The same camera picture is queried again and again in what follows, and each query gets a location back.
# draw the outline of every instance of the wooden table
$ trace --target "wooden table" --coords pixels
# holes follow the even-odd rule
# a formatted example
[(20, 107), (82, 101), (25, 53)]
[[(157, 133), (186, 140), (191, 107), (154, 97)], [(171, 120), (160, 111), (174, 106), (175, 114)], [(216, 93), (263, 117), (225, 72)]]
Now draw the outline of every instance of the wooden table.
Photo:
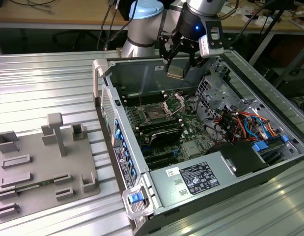
[[(258, 8), (254, 3), (241, 0), (240, 6), (245, 5), (252, 6), (255, 9)], [(54, 14), (5, 0), (3, 7), (0, 8), (0, 28), (99, 30), (108, 8), (108, 0), (56, 0), (50, 3), (50, 6), (51, 10), (55, 12)], [(109, 27), (112, 15), (113, 11), (109, 13), (104, 29)], [(282, 21), (274, 26), (252, 57), (250, 61), (252, 64), (275, 34), (304, 34), (304, 30), (289, 22), (289, 19), (290, 17), (282, 17)], [(123, 20), (121, 14), (117, 12), (112, 29), (118, 30), (125, 23), (126, 21)], [(229, 17), (222, 21), (224, 32), (238, 33), (244, 24), (245, 22), (242, 20), (241, 15)], [(259, 33), (260, 29), (261, 27), (250, 24), (245, 32)]]

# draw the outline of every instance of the green circuit board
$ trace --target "green circuit board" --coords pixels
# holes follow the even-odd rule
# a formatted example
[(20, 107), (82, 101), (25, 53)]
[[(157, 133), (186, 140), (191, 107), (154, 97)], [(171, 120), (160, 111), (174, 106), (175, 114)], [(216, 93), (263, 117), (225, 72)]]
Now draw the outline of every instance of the green circuit board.
[[(175, 94), (168, 94), (170, 97), (166, 101), (167, 109), (174, 113), (169, 115), (166, 112), (163, 102), (139, 105), (134, 107), (125, 106), (125, 111), (130, 125), (135, 132), (142, 154), (151, 169), (162, 168), (167, 164), (175, 164), (203, 156), (214, 144), (202, 122), (193, 111), (192, 101), (175, 97)], [(150, 146), (150, 133), (136, 132), (139, 125), (162, 124), (165, 121), (180, 120), (179, 129), (182, 129), (181, 136), (168, 145)]]

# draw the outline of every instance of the sticker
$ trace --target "sticker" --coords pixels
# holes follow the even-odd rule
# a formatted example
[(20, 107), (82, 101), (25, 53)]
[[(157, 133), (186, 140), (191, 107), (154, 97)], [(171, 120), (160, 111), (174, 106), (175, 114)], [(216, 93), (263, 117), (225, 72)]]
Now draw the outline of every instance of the sticker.
[(207, 40), (207, 36), (206, 35), (203, 36), (203, 37), (201, 37), (201, 48), (202, 48), (203, 52), (206, 51), (206, 45), (205, 45), (206, 40)]
[(180, 174), (193, 195), (220, 184), (207, 162), (181, 169)]
[(168, 177), (175, 176), (175, 175), (179, 174), (179, 167), (168, 169), (168, 170), (166, 170), (166, 173), (167, 173)]
[(160, 70), (164, 70), (163, 65), (155, 66), (155, 71), (160, 71)]

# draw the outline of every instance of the white label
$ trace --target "white label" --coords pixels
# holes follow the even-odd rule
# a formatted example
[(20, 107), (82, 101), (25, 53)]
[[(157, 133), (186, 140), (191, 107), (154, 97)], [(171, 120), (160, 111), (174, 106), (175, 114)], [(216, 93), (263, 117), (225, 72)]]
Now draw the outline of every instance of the white label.
[(201, 46), (202, 46), (202, 50), (205, 52), (206, 51), (206, 46), (205, 46), (205, 42), (207, 40), (207, 36), (203, 36), (201, 37)]
[(155, 71), (164, 70), (163, 65), (155, 66)]
[(179, 174), (179, 167), (168, 169), (168, 170), (166, 170), (166, 173), (167, 173), (168, 177), (175, 176), (175, 175)]
[(302, 15), (302, 14), (304, 14), (304, 11), (298, 11), (298, 12), (296, 12), (296, 15)]

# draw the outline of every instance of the aluminum worktable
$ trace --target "aluminum worktable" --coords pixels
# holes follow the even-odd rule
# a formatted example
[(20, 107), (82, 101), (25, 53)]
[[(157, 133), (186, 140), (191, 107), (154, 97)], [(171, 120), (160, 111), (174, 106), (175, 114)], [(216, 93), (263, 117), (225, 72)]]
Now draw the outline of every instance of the aluminum worktable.
[[(304, 115), (237, 53), (226, 54), (304, 132)], [(93, 60), (115, 57), (115, 52), (0, 56), (0, 132), (40, 132), (53, 112), (63, 114), (64, 126), (83, 122), (101, 188), (96, 196), (0, 224), (0, 235), (132, 235), (92, 97)], [(243, 96), (252, 95), (240, 84), (236, 89)], [(304, 235), (304, 162), (153, 236), (190, 234)]]

